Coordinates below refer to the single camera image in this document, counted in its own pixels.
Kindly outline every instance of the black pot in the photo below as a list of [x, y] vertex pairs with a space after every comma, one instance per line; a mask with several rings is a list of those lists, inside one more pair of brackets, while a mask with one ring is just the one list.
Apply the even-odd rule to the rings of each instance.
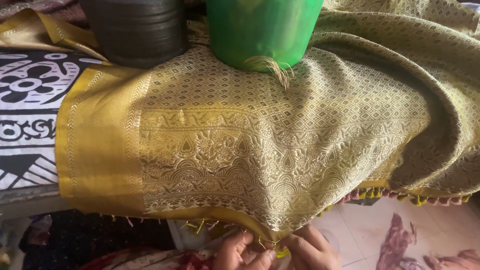
[[80, 0], [105, 56], [151, 68], [188, 50], [184, 0]]

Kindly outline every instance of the white tile floor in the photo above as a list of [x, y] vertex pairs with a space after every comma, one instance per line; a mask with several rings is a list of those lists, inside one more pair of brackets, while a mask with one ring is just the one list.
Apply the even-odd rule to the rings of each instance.
[[[376, 264], [393, 213], [400, 215], [405, 230], [410, 231], [410, 222], [417, 228], [417, 243], [408, 245], [404, 258], [416, 259], [425, 270], [431, 268], [425, 264], [424, 255], [456, 256], [461, 250], [476, 249], [480, 256], [480, 219], [468, 203], [417, 207], [407, 200], [382, 198], [373, 206], [336, 206], [312, 222], [316, 228], [327, 229], [337, 237], [343, 270], [386, 270], [376, 269]], [[478, 265], [473, 267], [476, 268], [439, 269], [480, 270]]]

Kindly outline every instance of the fingernail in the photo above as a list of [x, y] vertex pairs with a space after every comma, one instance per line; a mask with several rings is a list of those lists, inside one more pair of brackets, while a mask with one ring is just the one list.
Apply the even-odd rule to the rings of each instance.
[[273, 249], [268, 252], [268, 255], [270, 256], [272, 261], [276, 258], [276, 252]]

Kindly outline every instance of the pallu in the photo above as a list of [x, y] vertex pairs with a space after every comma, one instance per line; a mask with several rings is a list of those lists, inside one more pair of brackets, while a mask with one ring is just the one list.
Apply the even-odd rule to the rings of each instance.
[[[328, 0], [287, 89], [216, 59], [189, 21], [182, 56], [80, 75], [56, 122], [60, 193], [84, 212], [227, 221], [273, 242], [350, 198], [466, 201], [479, 17], [453, 0]], [[33, 11], [2, 27], [4, 47], [105, 60], [90, 32]]]

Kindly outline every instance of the black and white printed cloth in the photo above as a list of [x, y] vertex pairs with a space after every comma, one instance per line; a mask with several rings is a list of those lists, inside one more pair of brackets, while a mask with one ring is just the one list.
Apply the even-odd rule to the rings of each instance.
[[91, 63], [102, 62], [45, 51], [0, 53], [0, 189], [58, 182], [57, 113]]

